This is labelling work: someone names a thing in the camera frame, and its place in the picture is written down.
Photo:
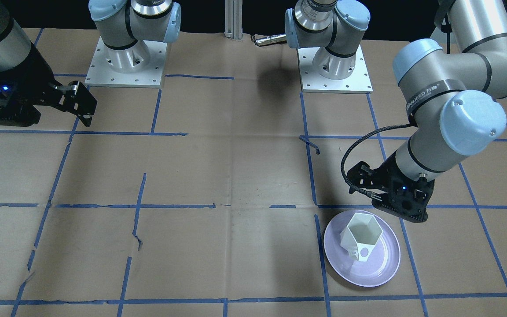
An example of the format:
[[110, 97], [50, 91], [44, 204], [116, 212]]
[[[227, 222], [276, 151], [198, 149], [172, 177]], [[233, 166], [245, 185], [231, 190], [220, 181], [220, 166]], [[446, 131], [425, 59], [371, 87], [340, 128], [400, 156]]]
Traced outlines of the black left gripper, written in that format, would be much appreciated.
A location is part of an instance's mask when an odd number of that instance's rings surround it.
[[398, 168], [394, 154], [374, 170], [360, 161], [348, 171], [348, 180], [349, 192], [354, 193], [359, 188], [378, 210], [413, 223], [428, 219], [426, 208], [434, 191], [434, 180], [407, 178]]

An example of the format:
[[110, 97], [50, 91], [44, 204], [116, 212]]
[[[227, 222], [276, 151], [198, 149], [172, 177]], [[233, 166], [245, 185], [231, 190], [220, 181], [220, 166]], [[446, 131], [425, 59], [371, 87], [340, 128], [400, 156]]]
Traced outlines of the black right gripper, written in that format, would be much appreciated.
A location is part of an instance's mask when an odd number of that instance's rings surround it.
[[0, 125], [28, 127], [38, 124], [40, 112], [35, 106], [49, 106], [74, 114], [88, 128], [97, 100], [81, 81], [62, 85], [55, 80], [48, 63], [32, 46], [25, 61], [0, 72]]

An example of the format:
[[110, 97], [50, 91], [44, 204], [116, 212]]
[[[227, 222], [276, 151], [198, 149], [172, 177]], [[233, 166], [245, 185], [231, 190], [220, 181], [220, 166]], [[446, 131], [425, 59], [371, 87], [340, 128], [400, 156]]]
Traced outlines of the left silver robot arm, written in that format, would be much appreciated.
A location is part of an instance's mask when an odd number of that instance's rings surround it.
[[507, 98], [507, 12], [500, 0], [440, 0], [435, 26], [448, 18], [459, 53], [438, 42], [411, 42], [393, 60], [406, 99], [408, 127], [417, 130], [378, 168], [361, 161], [340, 171], [349, 193], [407, 221], [428, 219], [435, 178], [483, 151], [507, 126], [498, 103]]

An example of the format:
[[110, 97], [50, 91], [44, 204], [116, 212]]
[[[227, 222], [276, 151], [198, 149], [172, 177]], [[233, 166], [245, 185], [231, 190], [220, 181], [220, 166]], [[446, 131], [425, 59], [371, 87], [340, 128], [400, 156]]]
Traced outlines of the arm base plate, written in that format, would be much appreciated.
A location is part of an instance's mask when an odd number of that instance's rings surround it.
[[340, 58], [325, 48], [300, 48], [298, 68], [302, 92], [367, 94], [373, 86], [361, 46]]
[[85, 85], [111, 88], [162, 88], [169, 44], [138, 41], [124, 50], [107, 47], [100, 38]]

